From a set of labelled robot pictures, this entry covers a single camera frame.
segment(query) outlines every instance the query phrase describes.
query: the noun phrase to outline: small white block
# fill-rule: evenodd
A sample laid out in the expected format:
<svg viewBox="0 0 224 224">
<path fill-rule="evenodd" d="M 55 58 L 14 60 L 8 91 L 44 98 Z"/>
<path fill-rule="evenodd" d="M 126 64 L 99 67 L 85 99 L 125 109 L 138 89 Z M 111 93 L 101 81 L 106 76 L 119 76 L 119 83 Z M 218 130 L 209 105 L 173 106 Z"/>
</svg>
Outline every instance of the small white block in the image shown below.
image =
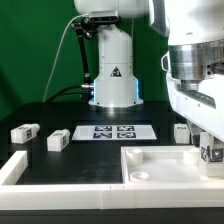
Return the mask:
<svg viewBox="0 0 224 224">
<path fill-rule="evenodd" d="M 57 130 L 47 138 L 48 151 L 61 152 L 69 143 L 70 132 Z"/>
<path fill-rule="evenodd" d="M 11 130 L 11 141 L 12 143 L 23 144 L 35 138 L 39 130 L 40 126 L 38 124 L 24 124 Z"/>
<path fill-rule="evenodd" d="M 190 131 L 186 124 L 175 124 L 174 125 L 174 138 L 176 143 L 189 144 Z"/>
</svg>

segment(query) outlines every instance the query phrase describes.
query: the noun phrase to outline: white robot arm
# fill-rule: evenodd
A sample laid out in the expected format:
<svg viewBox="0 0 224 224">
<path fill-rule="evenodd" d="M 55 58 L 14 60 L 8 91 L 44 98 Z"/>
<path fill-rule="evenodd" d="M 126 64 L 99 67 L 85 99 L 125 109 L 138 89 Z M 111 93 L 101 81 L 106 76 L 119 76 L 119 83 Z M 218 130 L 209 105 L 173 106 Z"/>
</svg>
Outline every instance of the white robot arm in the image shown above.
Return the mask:
<svg viewBox="0 0 224 224">
<path fill-rule="evenodd" d="M 80 14 L 117 11 L 122 18 L 148 13 L 148 0 L 74 0 Z M 138 94 L 138 80 L 133 75 L 131 37 L 115 25 L 98 28 L 99 75 L 94 80 L 94 97 L 89 101 L 94 110 L 136 110 L 143 100 Z"/>
<path fill-rule="evenodd" d="M 157 11 L 163 21 L 161 33 L 169 36 L 162 64 L 172 108 L 206 131 L 200 135 L 201 172 L 223 177 L 224 1 L 159 1 L 164 6 L 164 12 Z"/>
</svg>

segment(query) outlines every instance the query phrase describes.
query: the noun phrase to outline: green background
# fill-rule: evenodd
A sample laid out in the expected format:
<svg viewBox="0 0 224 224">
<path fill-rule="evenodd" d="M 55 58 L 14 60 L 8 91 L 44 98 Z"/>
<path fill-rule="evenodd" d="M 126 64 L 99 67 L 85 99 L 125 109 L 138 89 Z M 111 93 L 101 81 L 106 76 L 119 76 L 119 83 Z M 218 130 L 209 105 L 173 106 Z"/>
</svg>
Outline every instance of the green background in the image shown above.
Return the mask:
<svg viewBox="0 0 224 224">
<path fill-rule="evenodd" d="M 43 100 L 62 33 L 76 15 L 73 0 L 1 0 L 0 119 L 25 103 Z M 135 19 L 134 74 L 142 83 L 144 100 L 167 100 L 165 73 L 160 66 L 167 51 L 167 39 L 148 24 L 148 17 Z M 123 20 L 119 27 L 131 34 L 132 21 Z M 97 38 L 86 41 L 86 48 L 91 75 L 96 77 Z M 82 83 L 82 74 L 77 38 L 69 29 L 47 97 Z M 57 99 L 79 100 L 79 96 Z"/>
</svg>

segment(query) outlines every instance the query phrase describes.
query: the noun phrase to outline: black table surface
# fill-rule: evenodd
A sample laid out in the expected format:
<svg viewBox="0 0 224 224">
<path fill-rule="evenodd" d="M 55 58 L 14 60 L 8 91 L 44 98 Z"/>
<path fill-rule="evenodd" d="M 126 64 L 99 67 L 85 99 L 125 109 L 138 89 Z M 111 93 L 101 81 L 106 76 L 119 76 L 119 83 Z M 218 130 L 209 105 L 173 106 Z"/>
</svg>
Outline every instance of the black table surface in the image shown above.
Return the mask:
<svg viewBox="0 0 224 224">
<path fill-rule="evenodd" d="M 82 103 L 29 103 L 0 122 L 0 167 L 17 150 L 27 150 L 29 166 L 17 184 L 122 183 L 122 146 L 174 145 L 173 125 L 185 119 L 168 102 L 145 102 L 141 111 L 107 114 Z M 25 144 L 12 144 L 10 130 L 38 123 L 40 131 Z M 77 125 L 152 125 L 157 140 L 71 141 L 61 152 L 47 151 L 55 130 Z M 1 223 L 211 223 L 224 221 L 223 208 L 160 208 L 66 211 L 0 211 Z"/>
</svg>

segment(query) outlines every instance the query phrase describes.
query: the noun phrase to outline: warning label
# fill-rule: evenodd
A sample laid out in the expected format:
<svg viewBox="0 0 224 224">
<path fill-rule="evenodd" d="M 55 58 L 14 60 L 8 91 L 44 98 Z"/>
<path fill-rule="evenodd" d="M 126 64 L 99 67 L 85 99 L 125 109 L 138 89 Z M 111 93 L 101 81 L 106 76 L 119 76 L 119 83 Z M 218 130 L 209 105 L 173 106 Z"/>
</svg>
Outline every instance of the warning label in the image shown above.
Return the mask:
<svg viewBox="0 0 224 224">
<path fill-rule="evenodd" d="M 111 77 L 122 77 L 120 70 L 118 69 L 118 67 L 116 66 L 115 69 L 113 70 L 113 72 L 110 75 Z"/>
</svg>

